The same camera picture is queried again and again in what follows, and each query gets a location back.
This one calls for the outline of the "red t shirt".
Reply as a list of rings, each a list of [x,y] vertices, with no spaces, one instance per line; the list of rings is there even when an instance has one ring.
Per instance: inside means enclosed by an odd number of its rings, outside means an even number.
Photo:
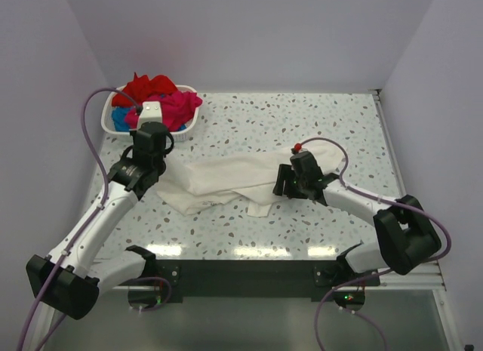
[[[133,107],[134,103],[125,94],[136,104],[140,104],[151,96],[168,96],[176,91],[177,86],[166,75],[157,75],[151,79],[148,75],[138,76],[134,73],[133,79],[122,89],[122,94],[116,94],[112,98],[111,105],[121,108]]]

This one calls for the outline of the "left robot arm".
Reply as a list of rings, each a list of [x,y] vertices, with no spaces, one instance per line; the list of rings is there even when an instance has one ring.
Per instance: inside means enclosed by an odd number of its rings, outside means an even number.
[[[26,273],[37,300],[79,320],[99,296],[131,280],[157,281],[156,256],[140,246],[103,264],[94,262],[120,220],[154,186],[166,170],[165,157],[174,139],[160,122],[146,122],[131,134],[133,143],[110,169],[103,191],[68,236],[47,256],[32,256]]]

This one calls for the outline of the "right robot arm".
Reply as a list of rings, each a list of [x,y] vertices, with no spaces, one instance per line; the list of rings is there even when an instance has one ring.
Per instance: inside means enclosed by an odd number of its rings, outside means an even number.
[[[341,174],[324,173],[309,151],[279,165],[272,192],[337,208],[374,228],[375,242],[346,249],[323,272],[332,285],[354,285],[378,269],[406,275],[441,249],[441,239],[416,198],[387,198],[352,186]]]

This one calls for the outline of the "magenta t shirt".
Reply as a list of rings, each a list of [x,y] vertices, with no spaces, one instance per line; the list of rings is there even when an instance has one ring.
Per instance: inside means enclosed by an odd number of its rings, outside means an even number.
[[[195,115],[195,110],[200,107],[203,100],[193,92],[175,91],[172,94],[152,94],[143,96],[137,102],[155,101],[161,106],[162,123],[170,132],[177,132],[186,127]]]

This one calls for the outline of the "blue t shirt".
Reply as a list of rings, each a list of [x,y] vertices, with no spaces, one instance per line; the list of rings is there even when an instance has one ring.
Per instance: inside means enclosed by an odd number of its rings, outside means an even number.
[[[133,107],[115,107],[112,110],[111,118],[115,130],[118,132],[129,132],[137,127],[138,116]]]

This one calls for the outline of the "white t shirt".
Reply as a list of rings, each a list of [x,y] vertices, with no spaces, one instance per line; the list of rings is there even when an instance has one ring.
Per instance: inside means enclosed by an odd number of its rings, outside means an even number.
[[[182,215],[196,214],[236,199],[247,199],[248,215],[266,217],[285,196],[272,193],[278,167],[290,162],[287,147],[273,152],[246,152],[184,164],[167,159],[155,185],[158,196]]]

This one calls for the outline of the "white plastic laundry basket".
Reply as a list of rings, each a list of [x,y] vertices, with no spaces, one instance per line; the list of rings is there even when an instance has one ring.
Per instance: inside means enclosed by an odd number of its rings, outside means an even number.
[[[114,97],[114,95],[114,93],[111,93],[106,99],[106,102],[103,106],[100,120],[101,127],[106,132],[107,136],[110,136],[111,138],[115,137],[121,142],[131,142],[132,137],[127,131],[117,131],[115,129],[114,121],[112,120],[112,111],[115,108],[114,106],[112,106],[112,98]],[[202,105],[199,105],[195,108],[193,117],[184,124],[185,128],[182,131],[176,131],[172,133],[174,141],[176,143],[186,141],[191,135],[194,134],[194,128],[198,122],[198,118],[200,117],[201,107]]]

